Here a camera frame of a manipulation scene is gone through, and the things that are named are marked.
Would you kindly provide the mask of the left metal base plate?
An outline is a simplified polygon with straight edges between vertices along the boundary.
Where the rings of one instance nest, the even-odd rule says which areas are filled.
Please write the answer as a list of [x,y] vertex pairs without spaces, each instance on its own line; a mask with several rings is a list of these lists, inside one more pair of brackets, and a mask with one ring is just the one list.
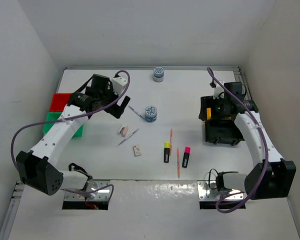
[[63,200],[66,202],[107,202],[113,192],[113,187],[109,180],[91,180],[86,186],[89,194],[76,194],[66,191]]

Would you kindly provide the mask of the pink highlighter marker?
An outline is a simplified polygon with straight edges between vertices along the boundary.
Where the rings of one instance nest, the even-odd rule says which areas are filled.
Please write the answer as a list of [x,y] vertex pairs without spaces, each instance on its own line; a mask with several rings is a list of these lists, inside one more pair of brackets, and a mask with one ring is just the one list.
[[189,146],[186,146],[184,149],[183,158],[182,158],[182,167],[183,168],[188,167],[190,153],[191,153],[191,148]]

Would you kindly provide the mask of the pink white eraser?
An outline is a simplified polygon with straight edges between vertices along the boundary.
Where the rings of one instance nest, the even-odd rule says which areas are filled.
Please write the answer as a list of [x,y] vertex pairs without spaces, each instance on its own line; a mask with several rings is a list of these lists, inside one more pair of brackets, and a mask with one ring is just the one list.
[[118,130],[118,135],[120,135],[122,137],[126,137],[128,131],[129,131],[129,125],[128,124],[123,124],[123,125],[120,126],[120,128]]

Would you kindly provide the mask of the metal base plate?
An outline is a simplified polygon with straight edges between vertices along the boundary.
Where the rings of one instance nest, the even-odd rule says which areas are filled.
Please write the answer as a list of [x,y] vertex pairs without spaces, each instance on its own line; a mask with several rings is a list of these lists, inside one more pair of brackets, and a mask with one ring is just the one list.
[[224,201],[240,201],[245,197],[244,193],[241,193],[237,189],[221,190],[215,189],[216,182],[212,180],[210,185],[207,180],[197,181],[198,198],[201,202],[216,202],[220,198],[230,195],[225,198]]
[[89,194],[76,194],[66,191],[63,200],[66,202],[107,202],[113,192],[113,187],[109,180],[91,180],[86,186]]

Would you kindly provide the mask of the blue white pen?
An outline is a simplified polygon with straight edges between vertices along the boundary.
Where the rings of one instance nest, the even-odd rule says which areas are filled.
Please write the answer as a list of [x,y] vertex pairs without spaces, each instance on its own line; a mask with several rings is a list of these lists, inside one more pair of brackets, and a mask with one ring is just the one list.
[[140,117],[142,120],[146,120],[145,117],[143,115],[141,115],[139,112],[137,112],[133,107],[131,107],[130,105],[128,105],[128,108],[135,113],[138,117]]

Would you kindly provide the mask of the grey purple pen lower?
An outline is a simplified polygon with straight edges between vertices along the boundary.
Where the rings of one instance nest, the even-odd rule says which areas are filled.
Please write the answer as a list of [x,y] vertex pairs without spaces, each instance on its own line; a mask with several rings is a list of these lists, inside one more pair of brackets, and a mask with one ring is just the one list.
[[131,138],[135,133],[137,133],[140,129],[137,128],[135,131],[133,131],[131,134],[129,134],[128,136],[126,136],[118,145],[120,146],[121,144],[123,144],[125,141],[127,141],[129,138]]

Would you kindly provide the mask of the green plastic bin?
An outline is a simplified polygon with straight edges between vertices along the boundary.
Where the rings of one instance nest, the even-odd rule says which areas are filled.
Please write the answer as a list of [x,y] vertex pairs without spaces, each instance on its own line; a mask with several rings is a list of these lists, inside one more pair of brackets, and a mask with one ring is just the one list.
[[[55,121],[57,120],[61,115],[61,112],[48,112],[45,121],[50,122],[50,121]],[[43,126],[42,133],[45,135],[48,133],[48,131],[52,128],[54,123],[46,123]],[[77,132],[73,135],[73,138],[80,138],[83,135],[83,129],[84,126],[82,125]]]

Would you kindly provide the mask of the yellow highlighter marker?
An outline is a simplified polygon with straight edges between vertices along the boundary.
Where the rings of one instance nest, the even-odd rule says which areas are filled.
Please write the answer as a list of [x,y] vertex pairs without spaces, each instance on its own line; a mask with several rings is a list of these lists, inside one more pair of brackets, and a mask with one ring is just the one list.
[[164,155],[163,155],[163,162],[164,163],[169,163],[170,161],[170,148],[171,144],[169,141],[164,143]]

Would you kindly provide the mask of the red plastic bin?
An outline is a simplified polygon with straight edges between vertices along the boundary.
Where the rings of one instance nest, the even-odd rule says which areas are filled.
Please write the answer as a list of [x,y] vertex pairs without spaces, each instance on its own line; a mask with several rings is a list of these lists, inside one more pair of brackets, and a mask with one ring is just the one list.
[[54,93],[50,103],[49,112],[62,112],[70,100],[72,93]]

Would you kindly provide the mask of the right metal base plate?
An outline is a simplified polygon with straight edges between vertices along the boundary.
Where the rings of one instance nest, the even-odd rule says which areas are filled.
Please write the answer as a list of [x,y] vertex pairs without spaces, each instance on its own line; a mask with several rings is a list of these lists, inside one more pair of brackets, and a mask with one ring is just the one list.
[[210,185],[207,180],[197,181],[198,198],[201,202],[216,202],[220,198],[230,195],[225,198],[224,201],[240,201],[245,197],[244,193],[241,193],[237,189],[221,190],[215,189],[216,182],[212,180]]

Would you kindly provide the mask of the small white eraser card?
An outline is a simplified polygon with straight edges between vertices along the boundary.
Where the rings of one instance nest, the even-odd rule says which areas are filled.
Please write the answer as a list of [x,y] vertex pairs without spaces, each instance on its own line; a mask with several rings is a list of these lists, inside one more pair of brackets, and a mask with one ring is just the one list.
[[135,157],[138,157],[138,156],[142,155],[141,148],[138,144],[133,146],[133,152],[134,152]]

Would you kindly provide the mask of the yellow plastic bin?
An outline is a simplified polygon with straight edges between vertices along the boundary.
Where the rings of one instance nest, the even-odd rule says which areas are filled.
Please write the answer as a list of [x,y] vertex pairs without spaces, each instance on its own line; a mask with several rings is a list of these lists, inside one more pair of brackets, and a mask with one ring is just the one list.
[[[210,120],[211,118],[212,118],[212,110],[211,110],[211,108],[207,108],[207,109],[206,109],[206,120],[208,121],[208,120]],[[231,116],[229,116],[229,117],[224,117],[223,119],[231,120],[232,117],[231,117]]]

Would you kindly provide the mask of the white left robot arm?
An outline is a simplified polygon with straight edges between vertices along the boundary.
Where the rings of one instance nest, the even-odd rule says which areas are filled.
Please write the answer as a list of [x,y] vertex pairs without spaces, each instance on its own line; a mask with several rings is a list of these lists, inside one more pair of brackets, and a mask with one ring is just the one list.
[[131,77],[117,72],[113,78],[93,74],[81,87],[74,91],[65,104],[60,117],[42,139],[28,151],[12,156],[14,165],[23,184],[48,196],[59,190],[89,196],[96,192],[89,188],[92,176],[74,164],[67,171],[58,170],[57,163],[64,148],[78,129],[92,115],[105,111],[116,119],[123,114],[130,97],[126,92]]

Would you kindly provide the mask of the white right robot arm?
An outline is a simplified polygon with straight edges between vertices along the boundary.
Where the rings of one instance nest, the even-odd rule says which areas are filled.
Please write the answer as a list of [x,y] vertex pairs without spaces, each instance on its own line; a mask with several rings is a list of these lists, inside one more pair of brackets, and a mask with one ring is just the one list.
[[217,191],[236,189],[252,200],[285,198],[290,192],[296,165],[276,150],[261,122],[253,100],[246,100],[240,82],[222,83],[214,94],[200,98],[198,118],[204,122],[205,142],[236,146],[244,141],[252,158],[249,174],[217,173]]

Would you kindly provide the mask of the orange pen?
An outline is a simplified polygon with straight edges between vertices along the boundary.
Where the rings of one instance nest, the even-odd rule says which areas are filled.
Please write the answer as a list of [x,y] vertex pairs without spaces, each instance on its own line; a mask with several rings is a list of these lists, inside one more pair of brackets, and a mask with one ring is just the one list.
[[170,147],[169,147],[169,155],[172,155],[172,148],[173,148],[173,129],[170,129],[170,139],[169,139]]
[[176,160],[177,160],[177,178],[180,179],[181,171],[180,171],[180,150],[177,147],[176,149]]

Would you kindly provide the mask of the black plastic bin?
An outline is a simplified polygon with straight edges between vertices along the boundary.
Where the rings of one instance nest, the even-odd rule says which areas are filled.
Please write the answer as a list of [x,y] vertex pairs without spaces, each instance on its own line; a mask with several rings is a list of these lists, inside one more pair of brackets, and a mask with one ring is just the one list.
[[244,141],[239,128],[230,119],[210,119],[204,123],[205,142],[236,146]]

